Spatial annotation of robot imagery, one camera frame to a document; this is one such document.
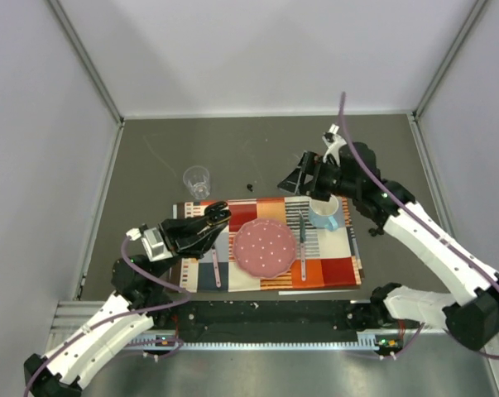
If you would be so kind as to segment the black earbud charging case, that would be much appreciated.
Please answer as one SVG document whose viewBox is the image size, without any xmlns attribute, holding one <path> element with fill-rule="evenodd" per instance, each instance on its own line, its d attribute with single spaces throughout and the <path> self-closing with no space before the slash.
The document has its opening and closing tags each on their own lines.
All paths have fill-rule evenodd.
<svg viewBox="0 0 499 397">
<path fill-rule="evenodd" d="M 204 209 L 204 216 L 208 226 L 216 226 L 220 223 L 228 222 L 232 216 L 228 209 L 228 203 L 218 201 L 210 204 Z"/>
</svg>

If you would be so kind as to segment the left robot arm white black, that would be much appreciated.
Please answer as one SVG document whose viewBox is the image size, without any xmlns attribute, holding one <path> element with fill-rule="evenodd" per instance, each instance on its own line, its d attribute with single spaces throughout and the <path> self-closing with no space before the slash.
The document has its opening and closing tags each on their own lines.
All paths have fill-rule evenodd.
<svg viewBox="0 0 499 397">
<path fill-rule="evenodd" d="M 228 225 L 224 201 L 203 214 L 166 219 L 126 232 L 121 256 L 113 265 L 114 291 L 88 321 L 53 350 L 33 354 L 23 369 L 25 396 L 79 396 L 93 377 L 143 332 L 166 326 L 172 309 L 186 304 L 190 292 L 162 276 L 183 259 L 201 259 Z"/>
</svg>

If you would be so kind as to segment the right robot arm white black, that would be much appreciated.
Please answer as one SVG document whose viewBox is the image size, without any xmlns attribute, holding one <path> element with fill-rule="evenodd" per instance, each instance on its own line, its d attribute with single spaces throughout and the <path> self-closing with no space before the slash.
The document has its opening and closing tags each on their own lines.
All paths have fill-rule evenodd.
<svg viewBox="0 0 499 397">
<path fill-rule="evenodd" d="M 406 246 L 445 285 L 447 293 L 389 283 L 372 292 L 372 321 L 383 328 L 411 320 L 447 331 L 478 352 L 499 333 L 499 272 L 478 261 L 439 227 L 406 188 L 383 179 L 373 150 L 362 142 L 327 156 L 306 151 L 279 189 L 327 202 L 351 199 L 372 220 L 373 236 L 387 234 Z"/>
</svg>

